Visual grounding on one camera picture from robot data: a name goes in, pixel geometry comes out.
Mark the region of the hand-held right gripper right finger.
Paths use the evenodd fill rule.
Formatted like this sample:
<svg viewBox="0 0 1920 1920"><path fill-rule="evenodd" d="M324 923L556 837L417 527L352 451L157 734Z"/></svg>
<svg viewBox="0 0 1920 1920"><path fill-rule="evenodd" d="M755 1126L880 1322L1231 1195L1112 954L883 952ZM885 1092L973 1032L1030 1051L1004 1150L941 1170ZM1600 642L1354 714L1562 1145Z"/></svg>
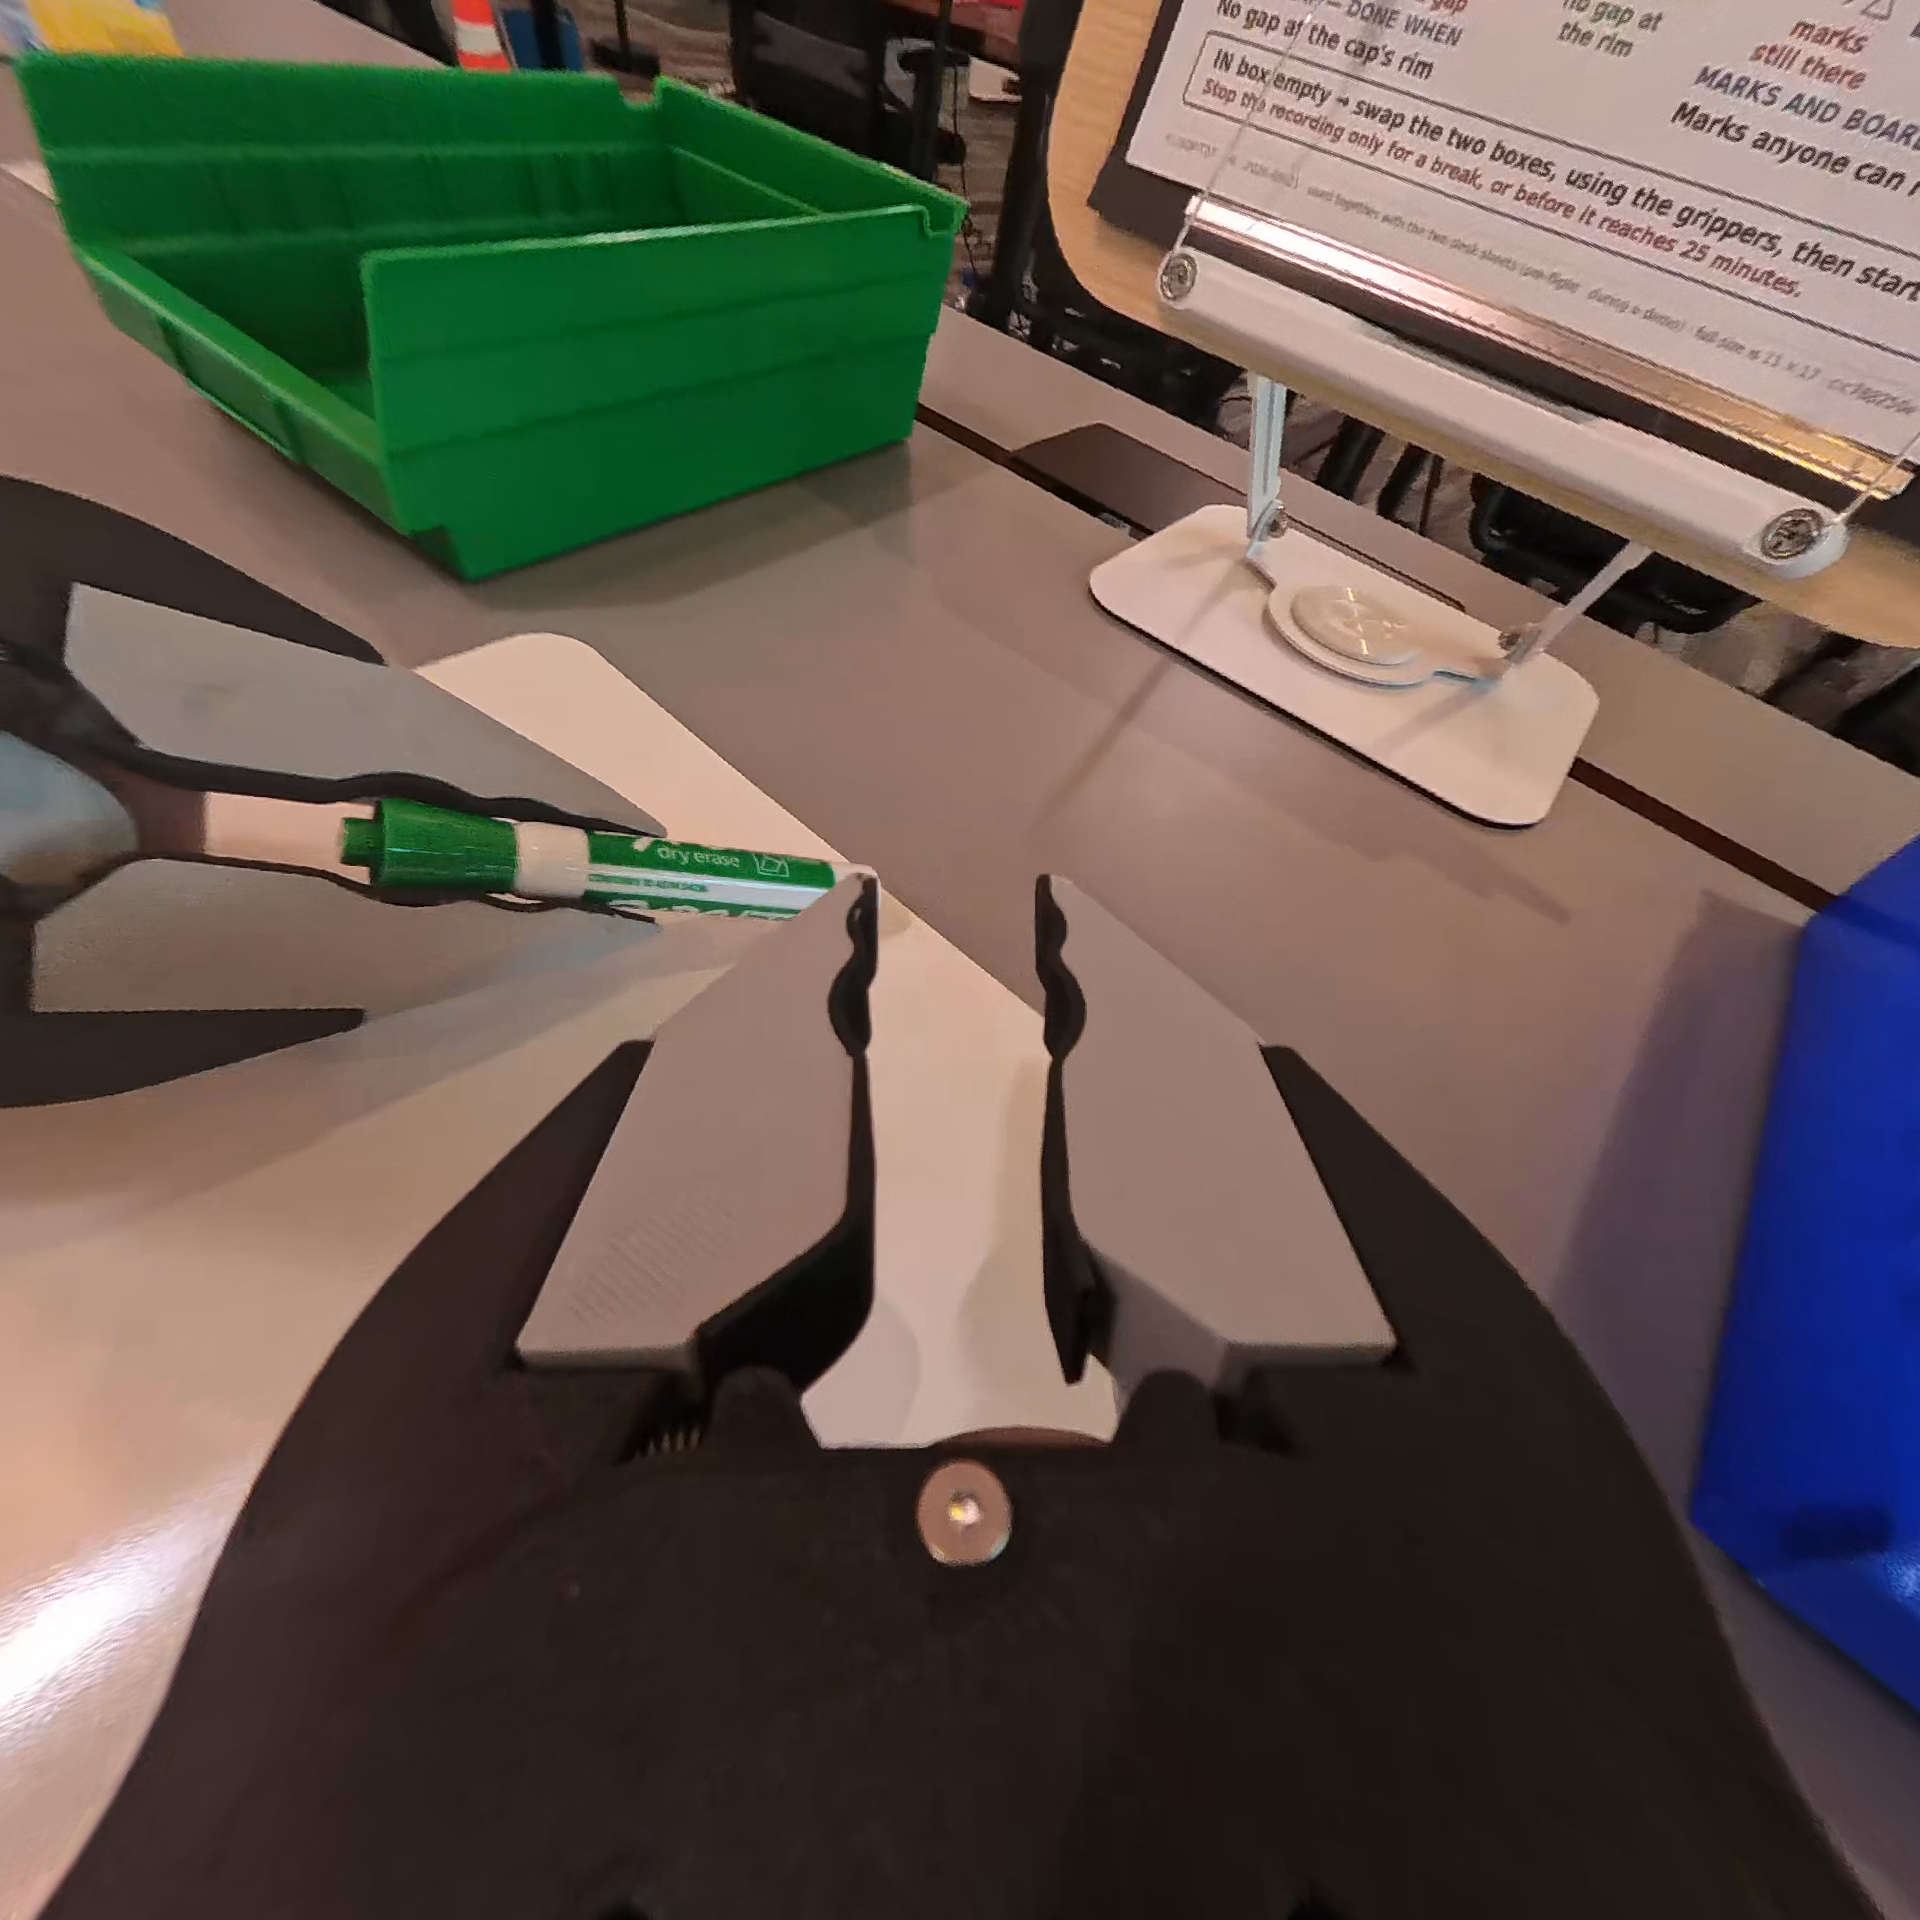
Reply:
<svg viewBox="0 0 1920 1920"><path fill-rule="evenodd" d="M1064 875L1034 883L1042 1298L1064 1379L1394 1348L1255 1028Z"/></svg>

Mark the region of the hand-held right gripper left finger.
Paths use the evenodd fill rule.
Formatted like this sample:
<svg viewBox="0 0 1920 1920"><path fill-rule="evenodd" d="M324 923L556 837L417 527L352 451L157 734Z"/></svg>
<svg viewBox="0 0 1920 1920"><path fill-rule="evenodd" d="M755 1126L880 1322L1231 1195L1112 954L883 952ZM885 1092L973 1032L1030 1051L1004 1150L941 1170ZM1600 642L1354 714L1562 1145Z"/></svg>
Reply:
<svg viewBox="0 0 1920 1920"><path fill-rule="evenodd" d="M517 1337L535 1374L805 1392L876 1291L879 883L842 880L654 1034Z"/></svg>

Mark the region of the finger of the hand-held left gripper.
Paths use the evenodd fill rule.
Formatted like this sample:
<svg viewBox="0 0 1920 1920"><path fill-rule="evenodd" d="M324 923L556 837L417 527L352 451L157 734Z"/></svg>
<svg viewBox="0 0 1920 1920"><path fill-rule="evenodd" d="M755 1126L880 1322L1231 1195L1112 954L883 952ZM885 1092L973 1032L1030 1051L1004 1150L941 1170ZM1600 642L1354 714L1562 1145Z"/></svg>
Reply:
<svg viewBox="0 0 1920 1920"><path fill-rule="evenodd" d="M373 797L376 776L417 776L453 788L448 805L665 833L641 803L405 668L94 586L68 595L63 661L165 755L343 782L351 799Z"/></svg>
<svg viewBox="0 0 1920 1920"><path fill-rule="evenodd" d="M407 905L330 875L146 858L36 923L30 1004L389 1015L625 957L657 934L574 907Z"/></svg>

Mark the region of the green dry erase marker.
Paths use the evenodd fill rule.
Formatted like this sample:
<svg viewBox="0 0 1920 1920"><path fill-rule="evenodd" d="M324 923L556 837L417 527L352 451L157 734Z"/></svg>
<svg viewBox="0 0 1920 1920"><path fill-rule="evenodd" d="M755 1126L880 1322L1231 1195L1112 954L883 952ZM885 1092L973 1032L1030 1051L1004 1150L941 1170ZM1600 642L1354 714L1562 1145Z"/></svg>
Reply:
<svg viewBox="0 0 1920 1920"><path fill-rule="evenodd" d="M789 920L869 867L805 853L513 822L383 799L343 827L343 861L376 887L606 907L631 916Z"/></svg>

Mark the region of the white whiteboard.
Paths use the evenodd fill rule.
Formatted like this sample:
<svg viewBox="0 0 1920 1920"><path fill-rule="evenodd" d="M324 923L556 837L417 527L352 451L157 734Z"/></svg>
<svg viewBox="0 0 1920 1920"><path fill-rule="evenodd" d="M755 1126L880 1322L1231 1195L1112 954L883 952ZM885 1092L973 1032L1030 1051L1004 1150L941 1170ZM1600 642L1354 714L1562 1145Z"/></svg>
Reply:
<svg viewBox="0 0 1920 1920"><path fill-rule="evenodd" d="M628 1035L712 977L486 983L275 1060L5 1126L5 1770L115 1777L269 1451L375 1285ZM880 909L876 1308L806 1396L831 1444L1104 1434L1040 1302L1040 1015Z"/></svg>

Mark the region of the green plastic bin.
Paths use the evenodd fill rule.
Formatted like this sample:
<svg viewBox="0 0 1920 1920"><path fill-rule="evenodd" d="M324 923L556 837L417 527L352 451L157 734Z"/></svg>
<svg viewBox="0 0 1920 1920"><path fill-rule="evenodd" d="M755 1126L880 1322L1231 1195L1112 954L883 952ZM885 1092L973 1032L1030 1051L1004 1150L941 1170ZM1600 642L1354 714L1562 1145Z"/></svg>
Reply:
<svg viewBox="0 0 1920 1920"><path fill-rule="evenodd" d="M903 441L967 204L665 77L34 53L108 319L476 581Z"/></svg>

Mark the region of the instruction sheet on stand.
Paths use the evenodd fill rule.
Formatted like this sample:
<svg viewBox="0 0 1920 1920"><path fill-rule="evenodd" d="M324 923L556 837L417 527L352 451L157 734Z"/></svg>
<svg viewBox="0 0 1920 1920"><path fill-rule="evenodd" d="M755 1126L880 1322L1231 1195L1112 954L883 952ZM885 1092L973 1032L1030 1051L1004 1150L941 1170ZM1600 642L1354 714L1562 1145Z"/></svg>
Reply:
<svg viewBox="0 0 1920 1920"><path fill-rule="evenodd" d="M1253 376L1242 518L1200 507L1096 567L1096 604L1382 771L1497 827L1539 824L1598 695L1553 655L1652 558L1839 633L1916 647L1916 435L1874 451L1716 387L1470 299L1207 185L1125 180L1087 194L1064 93L1057 218L1080 279L1144 323ZM1618 540L1574 565L1571 604L1500 620L1457 609L1307 532L1283 500L1284 401L1316 396L1411 448Z"/></svg>

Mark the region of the blue plastic bin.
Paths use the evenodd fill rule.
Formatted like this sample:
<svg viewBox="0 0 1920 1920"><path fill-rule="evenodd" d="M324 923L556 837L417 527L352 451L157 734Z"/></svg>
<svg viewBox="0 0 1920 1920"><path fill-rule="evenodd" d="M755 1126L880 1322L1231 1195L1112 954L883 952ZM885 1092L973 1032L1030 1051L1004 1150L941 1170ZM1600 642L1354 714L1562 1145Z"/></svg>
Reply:
<svg viewBox="0 0 1920 1920"><path fill-rule="evenodd" d="M1693 1526L1919 1705L1919 844L1805 927Z"/></svg>

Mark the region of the black office chair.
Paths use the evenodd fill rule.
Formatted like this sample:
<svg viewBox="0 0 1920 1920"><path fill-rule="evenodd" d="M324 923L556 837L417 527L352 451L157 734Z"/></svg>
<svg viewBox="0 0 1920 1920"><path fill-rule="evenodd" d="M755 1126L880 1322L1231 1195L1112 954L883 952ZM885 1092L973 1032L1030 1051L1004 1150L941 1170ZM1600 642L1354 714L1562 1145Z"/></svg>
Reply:
<svg viewBox="0 0 1920 1920"><path fill-rule="evenodd" d="M732 1L734 97L971 204L958 299L1046 336L1034 306L1042 161L1083 3Z"/></svg>

